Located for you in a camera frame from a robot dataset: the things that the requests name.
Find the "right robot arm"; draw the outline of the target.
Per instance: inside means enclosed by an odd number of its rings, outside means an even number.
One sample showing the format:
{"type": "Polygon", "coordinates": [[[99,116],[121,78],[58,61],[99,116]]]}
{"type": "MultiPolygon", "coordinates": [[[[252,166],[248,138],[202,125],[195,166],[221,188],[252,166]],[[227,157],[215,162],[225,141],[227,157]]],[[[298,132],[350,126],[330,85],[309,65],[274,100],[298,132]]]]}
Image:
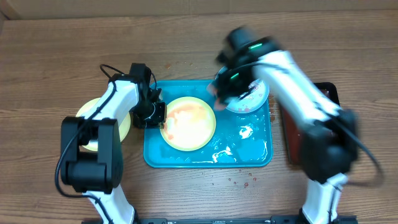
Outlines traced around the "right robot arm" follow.
{"type": "Polygon", "coordinates": [[[216,59],[225,69],[212,83],[217,108],[246,97],[255,80],[274,90],[302,135],[300,164],[308,188],[301,221],[333,223],[347,173],[358,158],[355,114],[327,98],[271,37],[257,39],[238,27],[226,36],[216,59]]]}

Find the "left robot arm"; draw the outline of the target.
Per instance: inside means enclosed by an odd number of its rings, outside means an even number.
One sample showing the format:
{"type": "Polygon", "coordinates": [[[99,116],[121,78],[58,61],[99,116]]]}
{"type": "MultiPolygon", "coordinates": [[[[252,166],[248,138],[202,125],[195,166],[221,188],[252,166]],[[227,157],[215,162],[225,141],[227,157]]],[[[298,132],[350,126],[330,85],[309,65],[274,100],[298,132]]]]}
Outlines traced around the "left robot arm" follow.
{"type": "Polygon", "coordinates": [[[138,129],[164,127],[167,107],[160,99],[160,88],[150,87],[154,79],[143,63],[133,63],[129,73],[116,70],[108,77],[108,89],[89,111],[62,121],[55,187],[64,197],[89,199],[101,223],[140,222],[121,187],[119,125],[131,114],[138,129]]]}

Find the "orange sponge with green scourer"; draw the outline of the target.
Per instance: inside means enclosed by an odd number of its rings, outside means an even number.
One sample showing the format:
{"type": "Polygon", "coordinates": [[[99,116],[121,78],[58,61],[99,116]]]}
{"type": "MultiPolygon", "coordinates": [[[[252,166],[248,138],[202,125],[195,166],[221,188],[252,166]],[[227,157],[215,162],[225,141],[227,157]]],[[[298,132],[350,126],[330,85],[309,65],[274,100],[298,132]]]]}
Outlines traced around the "orange sponge with green scourer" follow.
{"type": "Polygon", "coordinates": [[[226,108],[225,104],[220,103],[220,99],[217,96],[217,92],[218,90],[215,88],[215,86],[210,83],[207,88],[206,88],[207,92],[215,97],[215,103],[213,105],[213,109],[216,111],[222,111],[226,108]]]}

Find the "light blue plate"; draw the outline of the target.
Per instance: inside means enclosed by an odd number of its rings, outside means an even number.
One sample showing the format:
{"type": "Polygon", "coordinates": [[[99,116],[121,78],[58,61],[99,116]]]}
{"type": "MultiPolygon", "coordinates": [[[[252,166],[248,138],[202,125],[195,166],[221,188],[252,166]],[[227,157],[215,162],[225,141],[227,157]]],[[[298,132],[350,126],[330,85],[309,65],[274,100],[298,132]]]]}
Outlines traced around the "light blue plate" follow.
{"type": "Polygon", "coordinates": [[[252,113],[261,108],[269,96],[269,86],[263,80],[257,79],[250,86],[250,92],[244,93],[240,98],[230,98],[225,110],[233,113],[252,113]]]}

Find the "yellow-green plate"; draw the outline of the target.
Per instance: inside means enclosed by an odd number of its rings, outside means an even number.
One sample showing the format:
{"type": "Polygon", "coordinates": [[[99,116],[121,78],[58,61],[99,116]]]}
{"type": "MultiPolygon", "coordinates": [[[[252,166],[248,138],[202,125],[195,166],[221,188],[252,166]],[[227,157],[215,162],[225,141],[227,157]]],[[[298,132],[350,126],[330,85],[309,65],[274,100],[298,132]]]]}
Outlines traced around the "yellow-green plate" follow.
{"type": "MultiPolygon", "coordinates": [[[[92,99],[86,102],[77,112],[76,117],[82,116],[83,113],[89,111],[94,105],[100,100],[100,98],[92,99]]],[[[131,117],[130,114],[127,114],[123,121],[119,124],[119,137],[120,141],[123,141],[131,127],[131,117]]],[[[83,146],[85,149],[89,151],[97,151],[98,143],[96,141],[90,141],[87,145],[83,146]]]]}
{"type": "Polygon", "coordinates": [[[184,96],[167,105],[166,119],[160,133],[169,146],[188,152],[205,146],[213,137],[215,129],[215,114],[208,103],[184,96]]]}

